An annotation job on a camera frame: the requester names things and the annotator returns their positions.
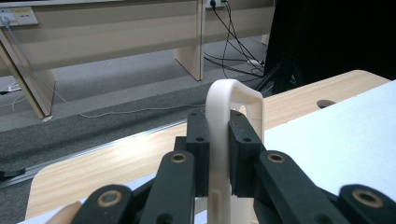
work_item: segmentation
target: power outlet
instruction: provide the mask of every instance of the power outlet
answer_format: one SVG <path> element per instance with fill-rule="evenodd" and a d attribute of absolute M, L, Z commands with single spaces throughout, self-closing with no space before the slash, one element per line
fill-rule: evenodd
<path fill-rule="evenodd" d="M 13 7 L 11 10 L 14 13 L 18 25 L 38 24 L 35 13 L 31 7 Z"/>
<path fill-rule="evenodd" d="M 6 25 L 14 26 L 18 25 L 18 22 L 10 8 L 0 8 L 0 27 Z"/>
<path fill-rule="evenodd" d="M 210 2 L 216 2 L 215 7 L 225 7 L 225 3 L 221 2 L 221 0 L 206 0 L 206 8 L 213 8 Z"/>

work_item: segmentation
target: wooden table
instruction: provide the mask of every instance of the wooden table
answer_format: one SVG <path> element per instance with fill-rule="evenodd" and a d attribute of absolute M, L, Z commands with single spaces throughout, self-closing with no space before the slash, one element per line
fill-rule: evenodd
<path fill-rule="evenodd" d="M 265 98 L 265 130 L 319 110 L 318 100 L 340 102 L 387 82 L 364 71 L 352 71 Z M 88 197 L 104 185 L 124 184 L 156 172 L 162 156 L 173 150 L 175 137 L 183 135 L 186 123 L 127 137 L 44 168 L 33 180 L 26 218 Z"/>

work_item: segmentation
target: white paper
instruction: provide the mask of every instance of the white paper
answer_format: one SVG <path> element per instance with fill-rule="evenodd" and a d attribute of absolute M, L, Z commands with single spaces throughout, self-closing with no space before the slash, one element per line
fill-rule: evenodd
<path fill-rule="evenodd" d="M 396 81 L 268 130 L 264 145 L 335 195 L 362 184 L 396 201 Z"/>

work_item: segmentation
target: white cord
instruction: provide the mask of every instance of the white cord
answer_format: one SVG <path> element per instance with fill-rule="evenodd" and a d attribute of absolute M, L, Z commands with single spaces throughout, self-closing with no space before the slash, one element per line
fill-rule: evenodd
<path fill-rule="evenodd" d="M 169 110 L 169 109 L 175 109 L 175 108 L 180 108 L 180 107 L 199 107 L 199 106 L 203 106 L 203 105 L 178 105 L 178 106 L 172 106 L 172 107 L 166 107 L 166 108 L 144 108 L 144 109 L 139 109 L 139 110 L 133 110 L 133 111 L 121 111 L 121 112 L 108 112 L 105 114 L 101 114 L 101 115 L 96 115 L 96 116 L 89 116 L 89 115 L 84 115 L 81 112 L 79 112 L 72 104 L 70 104 L 69 102 L 67 102 L 55 89 L 53 89 L 45 80 L 43 80 L 36 72 L 35 72 L 35 68 L 33 67 L 33 65 L 30 63 L 29 59 L 27 58 L 26 54 L 24 53 L 20 42 L 18 41 L 17 37 L 14 35 L 14 33 L 12 32 L 12 30 L 9 28 L 9 22 L 6 25 L 6 28 L 8 29 L 9 33 L 11 34 L 12 38 L 14 39 L 15 43 L 17 44 L 17 48 L 20 50 L 21 54 L 23 55 L 23 57 L 26 59 L 26 62 L 28 62 L 28 64 L 30 65 L 30 67 L 32 68 L 32 72 L 33 75 L 35 75 L 35 77 L 37 77 L 44 85 L 46 85 L 47 88 L 49 88 L 53 93 L 55 93 L 62 101 L 64 101 L 66 104 L 70 105 L 73 110 L 75 112 L 77 112 L 79 115 L 81 115 L 83 118 L 87 118 L 87 119 L 97 119 L 97 118 L 101 118 L 103 116 L 107 116 L 107 115 L 121 115 L 121 114 L 132 114 L 132 113 L 137 113 L 137 112 L 142 112 L 142 111 L 146 111 L 146 110 Z M 12 104 L 12 109 L 15 112 L 15 103 L 16 100 L 14 101 L 14 104 Z"/>
<path fill-rule="evenodd" d="M 18 96 L 18 97 L 13 101 L 12 104 L 0 105 L 0 107 L 6 107 L 6 106 L 9 106 L 9 105 L 12 105 L 12 108 L 13 108 L 13 110 L 14 110 L 14 112 L 15 112 L 15 104 L 20 103 L 20 102 L 26 100 L 26 98 L 23 98 L 23 99 L 21 99 L 21 100 L 19 100 L 19 101 L 17 102 L 17 100 L 20 99 L 22 96 L 23 96 L 23 95 Z"/>
<path fill-rule="evenodd" d="M 9 84 L 9 85 L 7 85 L 7 86 L 5 86 L 5 87 L 3 87 L 3 88 L 1 88 L 0 91 L 3 91 L 3 90 L 5 90 L 5 89 L 8 89 L 9 87 L 14 87 L 14 86 L 16 86 L 15 84 L 17 84 L 16 81 L 13 82 L 13 83 L 11 83 L 11 84 Z"/>

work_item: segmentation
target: gray carpet floor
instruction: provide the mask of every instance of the gray carpet floor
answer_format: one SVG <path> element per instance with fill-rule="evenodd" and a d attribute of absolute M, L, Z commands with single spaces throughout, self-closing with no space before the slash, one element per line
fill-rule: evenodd
<path fill-rule="evenodd" d="M 253 55 L 264 58 L 265 46 L 259 37 L 242 40 Z M 206 52 L 222 56 L 224 43 L 206 46 Z M 229 49 L 226 57 L 241 58 Z M 249 71 L 251 65 L 227 62 L 232 67 Z M 173 51 L 76 65 L 53 71 L 56 91 L 87 115 L 110 111 L 131 111 L 141 108 L 203 105 L 211 83 L 224 78 L 222 69 L 205 63 L 205 79 L 195 81 L 173 59 Z M 229 77 L 251 79 L 235 72 Z M 0 82 L 0 87 L 9 79 Z M 254 88 L 259 80 L 246 83 Z M 0 105 L 12 103 L 21 93 L 0 98 Z M 144 113 L 110 115 L 99 119 L 85 119 L 60 99 L 54 99 L 50 121 L 36 119 L 27 104 L 21 102 L 0 108 L 0 170 L 21 169 L 42 162 L 56 160 L 81 150 L 96 147 L 135 133 L 141 133 L 186 118 L 194 108 L 152 110 Z M 31 181 L 0 189 L 0 223 L 24 220 Z"/>

